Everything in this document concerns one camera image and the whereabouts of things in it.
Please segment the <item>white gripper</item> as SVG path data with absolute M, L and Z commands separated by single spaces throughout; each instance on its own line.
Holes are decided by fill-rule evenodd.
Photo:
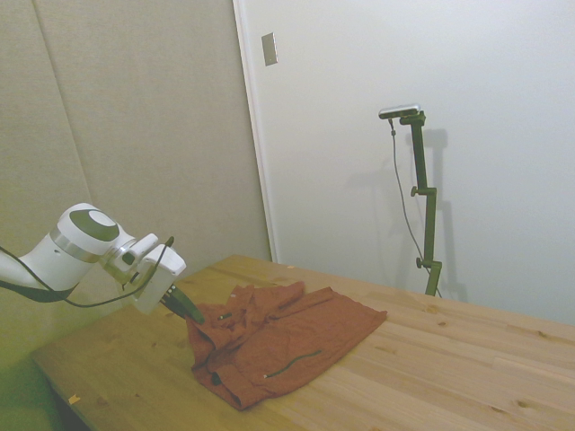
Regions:
M 133 304 L 142 313 L 149 314 L 186 269 L 186 264 L 170 242 L 160 243 L 158 237 L 150 233 L 120 248 L 117 268 L 122 275 L 121 283 L 132 292 Z M 178 287 L 172 288 L 172 298 L 166 295 L 162 298 L 162 304 L 183 319 L 188 316 L 196 323 L 205 322 L 202 312 Z

